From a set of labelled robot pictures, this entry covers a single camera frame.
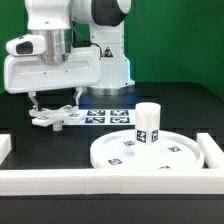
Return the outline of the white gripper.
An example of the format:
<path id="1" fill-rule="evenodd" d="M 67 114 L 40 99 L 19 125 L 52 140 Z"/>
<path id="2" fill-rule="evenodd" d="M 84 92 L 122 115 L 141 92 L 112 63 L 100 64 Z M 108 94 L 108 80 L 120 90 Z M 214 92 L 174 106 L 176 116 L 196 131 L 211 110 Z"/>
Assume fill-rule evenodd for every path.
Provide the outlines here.
<path id="1" fill-rule="evenodd" d="M 7 56 L 4 63 L 4 86 L 11 93 L 26 93 L 35 111 L 41 111 L 36 92 L 75 87 L 75 106 L 83 86 L 98 84 L 101 79 L 98 47 L 75 48 L 68 60 L 47 65 L 39 56 Z"/>

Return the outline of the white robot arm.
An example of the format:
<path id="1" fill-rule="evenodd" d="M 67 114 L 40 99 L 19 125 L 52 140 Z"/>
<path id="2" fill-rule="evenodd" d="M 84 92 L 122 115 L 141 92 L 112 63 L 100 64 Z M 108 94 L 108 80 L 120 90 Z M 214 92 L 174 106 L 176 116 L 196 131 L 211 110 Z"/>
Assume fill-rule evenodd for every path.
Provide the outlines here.
<path id="1" fill-rule="evenodd" d="M 28 33 L 6 44 L 10 93 L 77 88 L 113 95 L 134 84 L 124 54 L 131 0 L 24 0 Z"/>

